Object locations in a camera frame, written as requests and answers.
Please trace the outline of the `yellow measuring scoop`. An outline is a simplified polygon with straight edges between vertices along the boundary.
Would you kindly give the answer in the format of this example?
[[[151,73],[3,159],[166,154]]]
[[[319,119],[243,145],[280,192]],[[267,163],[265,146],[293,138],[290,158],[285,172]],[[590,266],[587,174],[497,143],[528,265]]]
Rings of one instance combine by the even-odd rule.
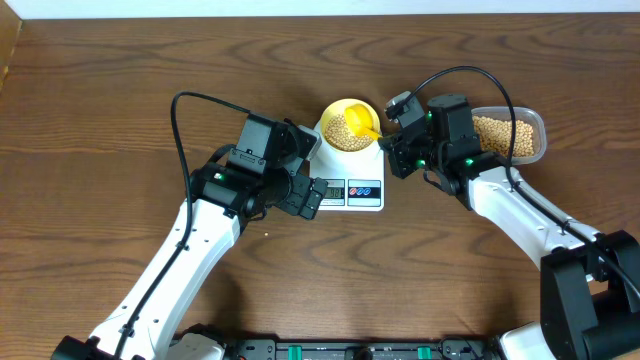
[[[366,136],[372,140],[378,140],[381,137],[375,128],[374,117],[366,106],[351,105],[345,109],[344,116],[349,130],[355,136]]]

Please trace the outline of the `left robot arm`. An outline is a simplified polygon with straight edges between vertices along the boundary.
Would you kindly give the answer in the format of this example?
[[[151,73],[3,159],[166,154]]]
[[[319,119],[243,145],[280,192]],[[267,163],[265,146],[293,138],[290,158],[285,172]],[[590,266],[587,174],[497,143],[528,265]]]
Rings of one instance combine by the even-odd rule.
[[[188,177],[185,202],[159,251],[122,303],[88,339],[64,337],[55,359],[221,359],[224,345],[176,330],[214,266],[252,221],[276,207],[315,217],[326,181],[301,173],[321,135],[251,113],[237,144]]]

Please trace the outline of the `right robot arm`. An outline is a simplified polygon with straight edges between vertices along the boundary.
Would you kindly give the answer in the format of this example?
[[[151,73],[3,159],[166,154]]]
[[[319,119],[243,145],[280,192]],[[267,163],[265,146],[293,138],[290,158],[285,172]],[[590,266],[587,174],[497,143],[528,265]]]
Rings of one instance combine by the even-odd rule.
[[[399,132],[380,139],[391,171],[433,186],[499,227],[540,271],[540,319],[500,335],[504,359],[613,359],[639,347],[639,243],[604,234],[546,200],[498,153],[484,151],[463,95],[390,100]]]

